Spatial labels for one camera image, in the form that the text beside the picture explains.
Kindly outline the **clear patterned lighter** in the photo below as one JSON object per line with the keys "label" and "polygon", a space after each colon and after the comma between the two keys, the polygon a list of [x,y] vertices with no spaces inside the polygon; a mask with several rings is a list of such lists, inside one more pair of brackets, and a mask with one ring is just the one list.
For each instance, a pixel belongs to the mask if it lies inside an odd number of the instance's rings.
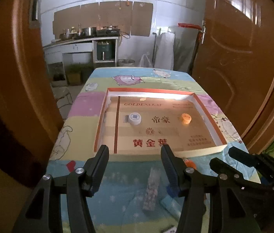
{"label": "clear patterned lighter", "polygon": [[161,179],[161,171],[158,168],[151,168],[150,175],[147,180],[147,188],[145,192],[142,209],[144,211],[154,211],[158,198],[159,185]]}

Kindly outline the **teal floral lighter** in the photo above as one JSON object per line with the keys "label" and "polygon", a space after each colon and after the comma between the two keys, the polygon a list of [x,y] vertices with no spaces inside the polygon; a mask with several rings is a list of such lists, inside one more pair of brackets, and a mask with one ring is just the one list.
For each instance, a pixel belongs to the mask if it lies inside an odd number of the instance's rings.
{"label": "teal floral lighter", "polygon": [[160,205],[175,219],[180,220],[182,207],[180,204],[171,196],[166,195],[160,200]]}

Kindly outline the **orange open bottle cap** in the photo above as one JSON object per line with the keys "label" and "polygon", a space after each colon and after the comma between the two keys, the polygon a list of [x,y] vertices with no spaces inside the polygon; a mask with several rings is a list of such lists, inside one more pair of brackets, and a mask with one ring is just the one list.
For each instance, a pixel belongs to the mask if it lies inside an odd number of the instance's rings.
{"label": "orange open bottle cap", "polygon": [[193,168],[194,170],[197,170],[197,167],[196,167],[196,164],[194,163],[194,161],[185,158],[184,163],[185,163],[186,167],[190,167],[190,168]]}

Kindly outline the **orange flat bottle cap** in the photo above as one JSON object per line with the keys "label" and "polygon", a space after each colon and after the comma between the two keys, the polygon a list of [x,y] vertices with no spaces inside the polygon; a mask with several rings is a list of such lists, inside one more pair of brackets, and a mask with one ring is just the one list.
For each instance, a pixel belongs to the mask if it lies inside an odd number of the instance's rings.
{"label": "orange flat bottle cap", "polygon": [[188,125],[189,123],[191,123],[192,117],[188,113],[182,113],[180,116],[180,120],[182,124]]}

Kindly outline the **orange rimmed cardboard tray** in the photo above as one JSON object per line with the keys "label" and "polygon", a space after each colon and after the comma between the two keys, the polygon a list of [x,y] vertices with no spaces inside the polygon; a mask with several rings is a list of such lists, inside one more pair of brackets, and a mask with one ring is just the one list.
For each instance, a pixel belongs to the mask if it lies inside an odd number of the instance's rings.
{"label": "orange rimmed cardboard tray", "polygon": [[[141,124],[131,125],[129,114],[139,113]],[[182,124],[188,113],[191,123]],[[188,91],[152,88],[108,88],[93,151],[109,148],[114,161],[156,160],[169,145],[178,157],[199,157],[223,151],[227,141],[199,97]]]}

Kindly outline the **brown wooden door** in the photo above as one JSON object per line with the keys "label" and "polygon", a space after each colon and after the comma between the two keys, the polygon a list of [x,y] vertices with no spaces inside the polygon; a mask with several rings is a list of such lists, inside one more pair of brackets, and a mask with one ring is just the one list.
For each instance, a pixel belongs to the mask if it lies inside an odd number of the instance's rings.
{"label": "brown wooden door", "polygon": [[244,137],[274,88],[272,0],[206,0],[192,76]]}

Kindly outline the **white bottle cap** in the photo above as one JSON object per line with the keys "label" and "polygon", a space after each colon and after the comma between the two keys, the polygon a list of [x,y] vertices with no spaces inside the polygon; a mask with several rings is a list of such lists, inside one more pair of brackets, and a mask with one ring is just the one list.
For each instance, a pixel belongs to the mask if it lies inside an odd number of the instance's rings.
{"label": "white bottle cap", "polygon": [[142,117],[139,113],[130,113],[129,114],[129,123],[131,125],[141,124]]}

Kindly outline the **green air fryer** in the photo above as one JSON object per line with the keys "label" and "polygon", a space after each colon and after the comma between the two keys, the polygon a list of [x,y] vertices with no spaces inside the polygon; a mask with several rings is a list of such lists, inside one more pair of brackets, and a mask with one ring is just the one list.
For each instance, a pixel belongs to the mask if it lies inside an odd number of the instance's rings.
{"label": "green air fryer", "polygon": [[114,46],[112,41],[99,41],[96,46],[97,59],[110,61],[114,59]]}

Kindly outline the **white kitchen counter cabinet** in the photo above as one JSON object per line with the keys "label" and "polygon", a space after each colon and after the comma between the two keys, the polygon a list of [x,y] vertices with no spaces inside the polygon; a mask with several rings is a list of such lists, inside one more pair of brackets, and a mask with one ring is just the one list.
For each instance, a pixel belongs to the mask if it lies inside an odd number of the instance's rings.
{"label": "white kitchen counter cabinet", "polygon": [[[100,61],[97,59],[96,46],[99,41],[112,41],[114,59]],[[59,41],[43,47],[44,59],[48,70],[65,71],[69,65],[85,65],[91,63],[93,67],[116,67],[119,59],[120,37],[93,37],[84,39],[70,39]]]}

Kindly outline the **black gas stove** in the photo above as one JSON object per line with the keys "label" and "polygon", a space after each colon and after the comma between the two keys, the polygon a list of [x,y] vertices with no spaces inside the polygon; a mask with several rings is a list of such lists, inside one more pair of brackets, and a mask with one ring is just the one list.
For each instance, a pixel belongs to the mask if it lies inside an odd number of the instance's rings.
{"label": "black gas stove", "polygon": [[97,37],[111,37],[111,36],[119,36],[120,30],[117,28],[113,29],[101,29],[96,31]]}

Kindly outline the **steel cooking pot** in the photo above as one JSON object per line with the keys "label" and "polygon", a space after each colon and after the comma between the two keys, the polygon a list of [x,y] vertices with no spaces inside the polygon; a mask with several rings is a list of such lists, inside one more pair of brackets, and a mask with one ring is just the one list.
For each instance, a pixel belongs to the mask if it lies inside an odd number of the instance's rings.
{"label": "steel cooking pot", "polygon": [[82,36],[84,36],[84,37],[95,37],[96,36],[96,27],[82,28]]}

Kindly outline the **brown left door frame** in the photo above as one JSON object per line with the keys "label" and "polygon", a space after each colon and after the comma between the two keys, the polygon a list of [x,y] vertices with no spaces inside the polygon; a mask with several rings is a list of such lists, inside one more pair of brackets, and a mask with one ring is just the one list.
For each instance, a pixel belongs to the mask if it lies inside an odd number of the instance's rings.
{"label": "brown left door frame", "polygon": [[47,76],[39,0],[0,0],[0,120],[40,163],[47,163],[63,126]]}

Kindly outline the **cardboard wall sheet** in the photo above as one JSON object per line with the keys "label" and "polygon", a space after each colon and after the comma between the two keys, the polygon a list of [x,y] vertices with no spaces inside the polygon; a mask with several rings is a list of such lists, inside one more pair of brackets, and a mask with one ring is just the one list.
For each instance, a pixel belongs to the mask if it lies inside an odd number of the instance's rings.
{"label": "cardboard wall sheet", "polygon": [[52,23],[56,38],[74,27],[103,28],[116,26],[133,36],[148,37],[151,32],[153,4],[144,2],[96,2],[69,7],[54,13]]}

